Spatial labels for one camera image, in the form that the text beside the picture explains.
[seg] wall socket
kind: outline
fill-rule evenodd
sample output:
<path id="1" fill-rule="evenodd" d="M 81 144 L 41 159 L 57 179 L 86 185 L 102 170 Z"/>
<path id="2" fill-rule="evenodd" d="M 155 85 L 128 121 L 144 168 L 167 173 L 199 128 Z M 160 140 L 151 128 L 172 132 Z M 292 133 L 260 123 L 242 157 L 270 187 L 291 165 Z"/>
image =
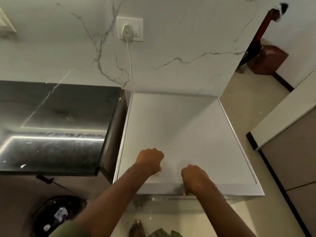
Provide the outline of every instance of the wall socket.
<path id="1" fill-rule="evenodd" d="M 118 16 L 116 18 L 116 23 L 118 26 L 119 39 L 124 40 L 122 36 L 122 31 L 123 31 L 124 26 L 128 25 L 132 28 L 134 32 L 132 40 L 144 41 L 143 19 Z"/>

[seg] bare foot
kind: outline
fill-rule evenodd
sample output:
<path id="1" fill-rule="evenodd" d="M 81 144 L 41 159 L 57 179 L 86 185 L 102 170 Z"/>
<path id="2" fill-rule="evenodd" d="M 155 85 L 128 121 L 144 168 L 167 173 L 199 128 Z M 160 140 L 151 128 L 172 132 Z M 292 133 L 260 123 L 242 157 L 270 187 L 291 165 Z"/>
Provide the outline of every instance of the bare foot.
<path id="1" fill-rule="evenodd" d="M 128 237 L 146 237 L 144 227 L 140 220 L 135 220 L 135 223 L 130 228 Z"/>
<path id="2" fill-rule="evenodd" d="M 240 67 L 237 67 L 235 72 L 240 73 L 240 74 L 244 74 L 245 72 L 243 71 L 243 69 L 241 69 Z"/>

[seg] dark hair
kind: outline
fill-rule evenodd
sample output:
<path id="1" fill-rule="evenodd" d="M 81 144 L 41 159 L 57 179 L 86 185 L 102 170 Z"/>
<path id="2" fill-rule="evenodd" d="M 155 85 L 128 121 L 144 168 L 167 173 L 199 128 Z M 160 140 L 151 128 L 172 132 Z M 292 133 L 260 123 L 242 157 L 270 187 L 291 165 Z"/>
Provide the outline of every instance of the dark hair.
<path id="1" fill-rule="evenodd" d="M 280 3 L 281 5 L 281 11 L 282 11 L 282 15 L 286 12 L 286 10 L 288 9 L 289 5 L 285 2 Z"/>

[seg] green sleeve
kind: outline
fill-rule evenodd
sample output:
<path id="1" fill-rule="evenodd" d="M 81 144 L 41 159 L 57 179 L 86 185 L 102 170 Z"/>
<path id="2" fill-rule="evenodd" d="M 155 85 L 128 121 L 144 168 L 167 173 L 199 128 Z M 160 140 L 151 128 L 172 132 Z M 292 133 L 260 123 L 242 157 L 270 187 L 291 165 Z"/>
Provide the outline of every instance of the green sleeve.
<path id="1" fill-rule="evenodd" d="M 73 220 L 58 226 L 49 237 L 90 237 L 90 234 Z"/>

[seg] hand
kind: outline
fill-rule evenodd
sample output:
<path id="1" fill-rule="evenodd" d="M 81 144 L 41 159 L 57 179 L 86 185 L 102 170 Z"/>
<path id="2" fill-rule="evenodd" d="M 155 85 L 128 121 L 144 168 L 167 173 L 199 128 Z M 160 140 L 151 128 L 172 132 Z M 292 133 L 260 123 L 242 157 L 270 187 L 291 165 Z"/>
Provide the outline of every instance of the hand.
<path id="1" fill-rule="evenodd" d="M 181 171 L 182 180 L 185 186 L 185 194 L 197 195 L 203 189 L 215 184 L 210 180 L 204 170 L 198 166 L 188 165 Z"/>
<path id="2" fill-rule="evenodd" d="M 150 175 L 154 175 L 158 171 L 161 171 L 160 162 L 164 156 L 162 151 L 159 151 L 156 148 L 146 149 L 140 151 L 135 163 L 143 166 Z"/>

